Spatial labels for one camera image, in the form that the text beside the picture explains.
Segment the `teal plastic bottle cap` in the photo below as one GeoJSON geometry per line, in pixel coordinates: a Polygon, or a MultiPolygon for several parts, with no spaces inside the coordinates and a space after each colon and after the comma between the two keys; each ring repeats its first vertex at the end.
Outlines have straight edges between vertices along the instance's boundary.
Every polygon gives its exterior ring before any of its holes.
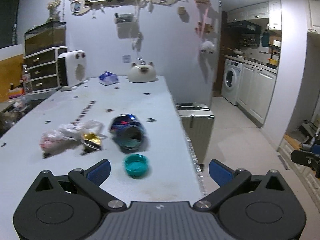
{"type": "Polygon", "coordinates": [[[149,160],[141,154],[131,154],[124,159],[124,168],[131,178],[140,178],[149,171],[149,160]]]}

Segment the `white low cabinet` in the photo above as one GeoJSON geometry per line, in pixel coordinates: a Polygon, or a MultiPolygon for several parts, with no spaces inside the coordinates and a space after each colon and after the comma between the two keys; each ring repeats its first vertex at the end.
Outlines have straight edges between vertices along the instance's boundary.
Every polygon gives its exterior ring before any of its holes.
{"type": "Polygon", "coordinates": [[[294,150],[299,149],[299,142],[293,139],[289,135],[284,135],[281,143],[278,147],[278,152],[287,165],[293,169],[297,177],[300,179],[307,192],[310,194],[311,199],[319,210],[320,205],[320,195],[319,195],[319,178],[316,178],[316,172],[310,167],[306,167],[291,160],[291,153],[294,150]]]}

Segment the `gold foil wrapper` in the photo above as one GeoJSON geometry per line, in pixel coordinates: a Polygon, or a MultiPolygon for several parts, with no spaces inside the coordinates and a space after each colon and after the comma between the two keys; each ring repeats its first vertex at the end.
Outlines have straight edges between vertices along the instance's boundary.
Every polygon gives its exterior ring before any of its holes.
{"type": "Polygon", "coordinates": [[[99,151],[101,150],[102,139],[95,133],[87,133],[82,135],[81,143],[86,152],[99,151]]]}

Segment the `crushed blue soda can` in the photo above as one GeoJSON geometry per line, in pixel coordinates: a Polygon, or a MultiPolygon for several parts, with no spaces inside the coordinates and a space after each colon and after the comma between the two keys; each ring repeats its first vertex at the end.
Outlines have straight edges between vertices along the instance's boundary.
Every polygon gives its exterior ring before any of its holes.
{"type": "Polygon", "coordinates": [[[137,152],[146,147],[146,131],[135,115],[115,117],[109,126],[112,139],[124,152],[137,152]]]}

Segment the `white crumpled plastic bag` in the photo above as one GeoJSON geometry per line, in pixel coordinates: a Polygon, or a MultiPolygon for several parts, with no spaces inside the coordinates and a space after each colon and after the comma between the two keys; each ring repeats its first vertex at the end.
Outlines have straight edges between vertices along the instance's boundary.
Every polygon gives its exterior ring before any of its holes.
{"type": "Polygon", "coordinates": [[[76,124],[62,124],[58,129],[44,132],[39,146],[44,154],[55,155],[83,145],[81,143],[83,134],[95,133],[102,140],[105,139],[106,136],[102,133],[103,130],[104,124],[96,120],[76,124]]]}

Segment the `beige ribbed rolling suitcase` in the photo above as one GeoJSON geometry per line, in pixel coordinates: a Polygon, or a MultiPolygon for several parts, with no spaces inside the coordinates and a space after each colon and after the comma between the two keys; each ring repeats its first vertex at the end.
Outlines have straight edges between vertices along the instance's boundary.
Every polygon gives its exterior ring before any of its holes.
{"type": "Polygon", "coordinates": [[[182,125],[193,146],[197,161],[204,165],[215,116],[207,105],[179,103],[176,105],[182,125]]]}

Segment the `blue tissue pack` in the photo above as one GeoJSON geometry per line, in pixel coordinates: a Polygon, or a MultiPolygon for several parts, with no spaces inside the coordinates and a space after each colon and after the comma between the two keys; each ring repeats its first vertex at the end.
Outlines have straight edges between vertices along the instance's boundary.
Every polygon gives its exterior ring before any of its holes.
{"type": "Polygon", "coordinates": [[[99,76],[99,83],[105,86],[113,85],[118,82],[118,76],[111,72],[104,72],[99,76]]]}

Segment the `white washing machine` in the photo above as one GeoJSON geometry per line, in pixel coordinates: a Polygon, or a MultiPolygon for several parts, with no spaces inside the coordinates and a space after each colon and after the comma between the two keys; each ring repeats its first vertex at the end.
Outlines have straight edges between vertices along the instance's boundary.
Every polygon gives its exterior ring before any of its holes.
{"type": "Polygon", "coordinates": [[[242,63],[230,59],[225,60],[221,94],[231,104],[237,105],[238,90],[242,75],[242,63]]]}

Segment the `white cat-shaped ceramic box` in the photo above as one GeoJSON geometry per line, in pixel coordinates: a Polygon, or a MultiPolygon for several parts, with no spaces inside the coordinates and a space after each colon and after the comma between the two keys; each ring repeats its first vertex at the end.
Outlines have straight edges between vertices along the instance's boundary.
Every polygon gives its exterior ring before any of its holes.
{"type": "Polygon", "coordinates": [[[152,62],[132,63],[127,78],[133,83],[146,83],[156,81],[156,70],[152,62]]]}

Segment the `white space heater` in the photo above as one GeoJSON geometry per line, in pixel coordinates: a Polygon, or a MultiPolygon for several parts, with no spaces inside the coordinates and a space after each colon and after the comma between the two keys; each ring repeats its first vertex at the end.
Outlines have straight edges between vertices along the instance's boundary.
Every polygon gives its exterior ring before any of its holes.
{"type": "Polygon", "coordinates": [[[83,50],[68,51],[57,58],[57,71],[61,90],[74,90],[87,79],[86,53],[83,50]]]}

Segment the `dark drawer cabinet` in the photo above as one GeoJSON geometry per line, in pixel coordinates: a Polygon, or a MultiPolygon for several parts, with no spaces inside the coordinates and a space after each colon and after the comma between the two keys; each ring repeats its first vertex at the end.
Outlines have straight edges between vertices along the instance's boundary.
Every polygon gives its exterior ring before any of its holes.
{"type": "Polygon", "coordinates": [[[42,92],[60,87],[57,58],[67,49],[67,46],[52,47],[23,58],[30,72],[33,92],[42,92]]]}

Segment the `glass fish tank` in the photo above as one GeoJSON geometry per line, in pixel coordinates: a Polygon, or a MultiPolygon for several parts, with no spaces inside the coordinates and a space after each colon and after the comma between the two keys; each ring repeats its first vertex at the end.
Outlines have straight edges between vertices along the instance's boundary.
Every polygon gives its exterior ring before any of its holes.
{"type": "Polygon", "coordinates": [[[25,56],[66,45],[66,22],[49,21],[24,33],[25,56]]]}

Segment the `dried flower bouquet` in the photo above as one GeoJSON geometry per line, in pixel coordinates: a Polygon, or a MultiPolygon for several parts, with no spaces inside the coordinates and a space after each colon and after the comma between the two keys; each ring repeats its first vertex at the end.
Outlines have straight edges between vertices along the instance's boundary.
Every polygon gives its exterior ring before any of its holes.
{"type": "Polygon", "coordinates": [[[61,4],[61,0],[50,0],[47,4],[47,10],[49,11],[48,22],[50,21],[59,21],[60,20],[60,12],[58,11],[58,7],[61,4]]]}

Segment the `white plush wall toy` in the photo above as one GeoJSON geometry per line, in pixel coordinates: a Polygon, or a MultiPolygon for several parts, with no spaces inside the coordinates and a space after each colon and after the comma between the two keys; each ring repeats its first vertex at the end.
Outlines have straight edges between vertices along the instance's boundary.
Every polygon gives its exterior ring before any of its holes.
{"type": "Polygon", "coordinates": [[[213,54],[215,52],[215,44],[211,41],[204,41],[200,46],[201,53],[213,54]]]}

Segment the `wall-mounted organizer pocket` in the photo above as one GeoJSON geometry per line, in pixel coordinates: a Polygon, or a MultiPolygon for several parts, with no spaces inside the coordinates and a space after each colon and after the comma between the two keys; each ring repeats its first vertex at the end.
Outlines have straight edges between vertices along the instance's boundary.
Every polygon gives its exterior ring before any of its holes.
{"type": "Polygon", "coordinates": [[[114,15],[114,22],[120,39],[137,38],[139,36],[139,24],[134,14],[116,13],[114,15]]]}

